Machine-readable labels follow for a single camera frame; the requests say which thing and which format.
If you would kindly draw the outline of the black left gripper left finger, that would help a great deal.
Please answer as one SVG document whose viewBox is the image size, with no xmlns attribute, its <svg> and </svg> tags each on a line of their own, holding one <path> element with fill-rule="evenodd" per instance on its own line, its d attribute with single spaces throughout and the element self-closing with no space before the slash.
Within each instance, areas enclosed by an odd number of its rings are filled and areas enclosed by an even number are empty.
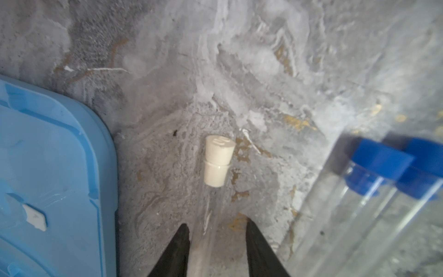
<svg viewBox="0 0 443 277">
<path fill-rule="evenodd" d="M 183 223 L 148 277 L 186 277 L 190 251 L 188 225 Z"/>
</svg>

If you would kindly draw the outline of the test tube blue cap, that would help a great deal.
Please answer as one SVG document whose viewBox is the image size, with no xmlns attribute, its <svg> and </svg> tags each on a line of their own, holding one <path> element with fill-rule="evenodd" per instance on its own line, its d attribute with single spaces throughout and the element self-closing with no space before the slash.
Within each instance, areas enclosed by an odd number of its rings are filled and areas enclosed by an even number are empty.
<svg viewBox="0 0 443 277">
<path fill-rule="evenodd" d="M 443 190 L 443 146 L 412 138 L 401 149 L 415 159 L 369 214 L 369 223 L 334 277 L 366 277 L 391 250 L 411 222 L 437 203 Z"/>
<path fill-rule="evenodd" d="M 369 223 L 369 214 L 414 161 L 374 140 L 359 141 L 301 243 L 286 263 L 292 277 L 333 277 Z"/>
</svg>

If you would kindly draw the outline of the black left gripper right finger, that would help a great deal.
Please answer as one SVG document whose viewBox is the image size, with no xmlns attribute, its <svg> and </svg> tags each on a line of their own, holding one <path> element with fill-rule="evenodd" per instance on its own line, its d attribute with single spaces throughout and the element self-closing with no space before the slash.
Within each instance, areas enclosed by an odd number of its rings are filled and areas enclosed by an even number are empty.
<svg viewBox="0 0 443 277">
<path fill-rule="evenodd" d="M 250 277 L 290 277 L 251 219 L 246 224 L 245 238 Z"/>
</svg>

